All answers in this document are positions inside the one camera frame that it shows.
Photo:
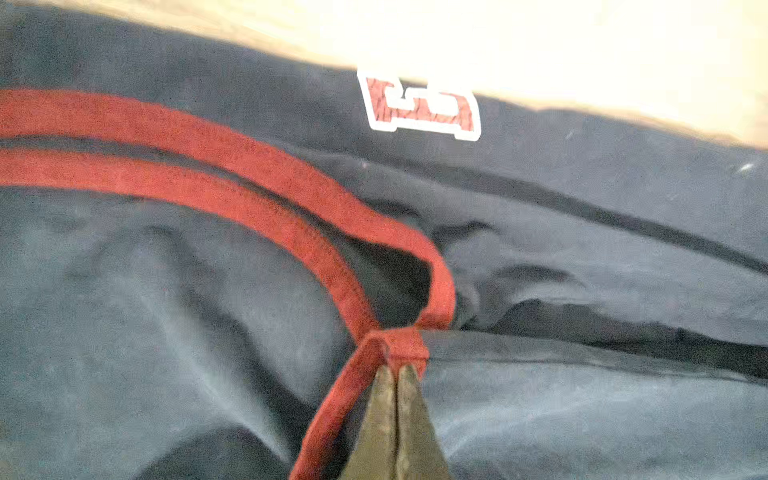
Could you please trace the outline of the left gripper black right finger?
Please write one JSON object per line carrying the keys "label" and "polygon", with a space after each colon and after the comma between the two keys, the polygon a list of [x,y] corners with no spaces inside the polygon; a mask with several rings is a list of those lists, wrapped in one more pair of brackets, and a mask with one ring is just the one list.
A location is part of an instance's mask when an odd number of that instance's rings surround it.
{"label": "left gripper black right finger", "polygon": [[396,479],[452,479],[412,364],[398,372],[397,428]]}

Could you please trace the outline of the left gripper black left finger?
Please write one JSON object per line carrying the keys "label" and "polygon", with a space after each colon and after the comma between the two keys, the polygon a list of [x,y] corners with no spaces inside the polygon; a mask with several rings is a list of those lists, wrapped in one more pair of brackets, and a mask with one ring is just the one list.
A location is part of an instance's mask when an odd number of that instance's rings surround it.
{"label": "left gripper black left finger", "polygon": [[340,479],[395,478],[397,393],[388,366],[377,369],[354,449]]}

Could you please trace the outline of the black printed tank top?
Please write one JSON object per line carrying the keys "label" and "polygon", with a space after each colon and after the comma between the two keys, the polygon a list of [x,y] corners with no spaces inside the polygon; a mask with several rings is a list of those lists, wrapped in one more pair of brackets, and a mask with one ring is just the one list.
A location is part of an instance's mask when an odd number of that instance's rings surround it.
{"label": "black printed tank top", "polygon": [[1,475],[767,475],[767,156],[1,5]]}

